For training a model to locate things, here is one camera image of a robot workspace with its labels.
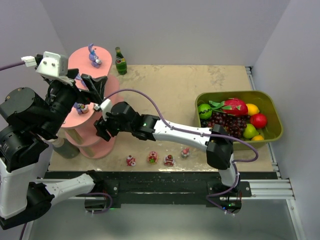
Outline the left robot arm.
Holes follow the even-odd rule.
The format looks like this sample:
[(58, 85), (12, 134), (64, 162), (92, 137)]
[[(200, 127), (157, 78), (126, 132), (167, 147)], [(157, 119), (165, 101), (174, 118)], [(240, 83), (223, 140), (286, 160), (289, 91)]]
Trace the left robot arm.
[(31, 88), (22, 87), (8, 94), (0, 106), (7, 127), (0, 132), (0, 225), (4, 230), (42, 217), (49, 209), (78, 195), (101, 195), (104, 180), (94, 170), (56, 184), (37, 182), (34, 169), (47, 141), (57, 139), (75, 103), (102, 102), (97, 84), (105, 84), (106, 76), (92, 78), (82, 74), (86, 89), (54, 81), (48, 91), (55, 97), (42, 99)]

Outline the small purple bunny cupcake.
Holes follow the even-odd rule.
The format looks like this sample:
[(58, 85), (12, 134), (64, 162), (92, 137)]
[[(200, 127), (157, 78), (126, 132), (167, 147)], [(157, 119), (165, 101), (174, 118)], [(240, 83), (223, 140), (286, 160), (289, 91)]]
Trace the small purple bunny cupcake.
[(78, 115), (86, 114), (89, 112), (87, 105), (75, 102), (73, 107), (75, 108)]

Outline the purple bunny figure toy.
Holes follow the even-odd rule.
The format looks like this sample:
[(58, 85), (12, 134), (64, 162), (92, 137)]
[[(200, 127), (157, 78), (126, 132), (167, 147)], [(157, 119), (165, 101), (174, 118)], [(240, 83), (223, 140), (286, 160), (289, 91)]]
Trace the purple bunny figure toy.
[(102, 61), (99, 59), (99, 57), (97, 56), (95, 49), (94, 49), (94, 44), (90, 43), (88, 45), (88, 51), (89, 51), (89, 60), (91, 61), (91, 65), (95, 68), (100, 68)]

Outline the purple bunny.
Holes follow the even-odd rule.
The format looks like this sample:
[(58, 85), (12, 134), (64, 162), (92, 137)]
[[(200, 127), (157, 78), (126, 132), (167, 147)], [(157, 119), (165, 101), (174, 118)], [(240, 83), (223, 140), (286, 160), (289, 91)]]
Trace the purple bunny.
[(75, 77), (76, 80), (79, 80), (79, 81), (82, 81), (82, 77), (80, 74), (78, 74), (76, 77)]

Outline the pink bunny figure toy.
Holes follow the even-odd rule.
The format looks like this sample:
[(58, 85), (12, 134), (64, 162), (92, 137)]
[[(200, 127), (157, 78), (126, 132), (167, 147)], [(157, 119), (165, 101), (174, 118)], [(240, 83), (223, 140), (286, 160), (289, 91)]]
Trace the pink bunny figure toy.
[(190, 148), (189, 148), (189, 147), (182, 149), (182, 151), (181, 151), (181, 157), (182, 157), (182, 158), (185, 159), (185, 158), (187, 158), (189, 155), (190, 155)]

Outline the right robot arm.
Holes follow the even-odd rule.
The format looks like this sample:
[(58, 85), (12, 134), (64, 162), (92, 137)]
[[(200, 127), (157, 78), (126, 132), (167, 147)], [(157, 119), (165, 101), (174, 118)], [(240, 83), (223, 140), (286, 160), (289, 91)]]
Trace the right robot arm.
[(232, 164), (234, 159), (233, 140), (221, 128), (197, 128), (166, 122), (159, 116), (139, 114), (127, 102), (112, 104), (106, 99), (94, 104), (93, 109), (101, 113), (94, 123), (97, 136), (110, 141), (120, 132), (130, 133), (141, 141), (166, 141), (205, 152), (207, 164), (218, 170), (222, 186), (235, 188), (239, 175)]

